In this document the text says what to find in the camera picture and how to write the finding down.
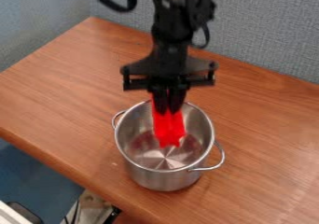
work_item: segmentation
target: metal pot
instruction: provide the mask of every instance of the metal pot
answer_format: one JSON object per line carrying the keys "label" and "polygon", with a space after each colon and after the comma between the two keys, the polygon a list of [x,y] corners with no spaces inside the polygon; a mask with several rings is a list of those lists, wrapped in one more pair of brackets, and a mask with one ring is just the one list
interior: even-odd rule
{"label": "metal pot", "polygon": [[[152,190],[174,191],[191,186],[200,177],[200,171],[214,170],[224,162],[224,151],[215,140],[215,128],[207,115],[190,103],[183,104],[182,114],[188,134],[180,140],[180,147],[160,148],[154,135],[150,101],[122,111],[112,120],[127,172],[143,187]],[[214,145],[220,151],[220,162],[212,167],[203,167]]]}

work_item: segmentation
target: wall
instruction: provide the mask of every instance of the wall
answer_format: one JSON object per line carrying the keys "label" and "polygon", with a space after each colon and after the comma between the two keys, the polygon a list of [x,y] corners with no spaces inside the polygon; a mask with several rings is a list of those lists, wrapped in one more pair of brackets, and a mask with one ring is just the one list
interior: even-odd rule
{"label": "wall", "polygon": [[88,16],[88,0],[0,0],[0,72]]}
{"label": "wall", "polygon": [[[215,1],[208,50],[319,83],[319,0]],[[91,0],[92,16],[144,31],[152,14],[151,0],[140,0],[131,14],[119,14]]]}

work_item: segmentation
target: pot rim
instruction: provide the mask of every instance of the pot rim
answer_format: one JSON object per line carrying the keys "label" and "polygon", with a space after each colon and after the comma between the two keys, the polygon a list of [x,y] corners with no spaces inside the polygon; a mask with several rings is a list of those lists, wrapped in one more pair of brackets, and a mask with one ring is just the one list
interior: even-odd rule
{"label": "pot rim", "polygon": [[211,138],[211,144],[207,146],[206,148],[206,151],[204,153],[200,155],[200,157],[198,158],[196,161],[194,161],[192,163],[190,163],[188,165],[183,166],[183,167],[179,167],[176,169],[168,169],[168,170],[163,170],[163,169],[152,169],[152,168],[147,168],[144,166],[142,166],[140,164],[135,163],[131,158],[126,155],[120,145],[119,145],[119,127],[122,126],[122,122],[126,118],[126,116],[128,115],[128,113],[131,113],[131,111],[134,109],[136,109],[139,106],[142,105],[146,105],[148,104],[151,101],[144,101],[144,102],[140,102],[138,103],[136,105],[134,105],[130,109],[127,109],[127,111],[124,112],[124,114],[122,115],[122,118],[118,122],[118,125],[116,125],[116,129],[115,129],[115,141],[116,141],[116,146],[118,146],[118,149],[122,153],[122,155],[124,156],[126,160],[130,161],[136,167],[142,168],[143,170],[146,171],[150,171],[150,172],[155,172],[155,173],[174,173],[174,172],[179,172],[179,171],[184,171],[184,170],[190,170],[194,166],[196,166],[208,156],[212,148],[214,148],[214,145],[215,145],[215,127],[214,127],[214,123],[211,122],[207,114],[204,113],[204,111],[194,104],[191,104],[190,102],[184,102],[187,105],[190,105],[192,108],[198,109],[199,112],[202,112],[202,114],[204,115],[204,118],[207,119],[208,121],[208,125],[211,127],[211,130],[212,130],[212,138]]}

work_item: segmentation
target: red object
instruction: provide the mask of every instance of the red object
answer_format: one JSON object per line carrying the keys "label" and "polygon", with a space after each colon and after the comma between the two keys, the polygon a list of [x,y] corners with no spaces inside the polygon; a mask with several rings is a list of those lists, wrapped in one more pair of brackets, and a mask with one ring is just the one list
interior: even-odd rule
{"label": "red object", "polygon": [[179,147],[179,139],[186,135],[182,111],[172,114],[170,109],[167,109],[164,115],[162,115],[156,111],[152,99],[152,114],[155,136],[159,139],[160,147]]}

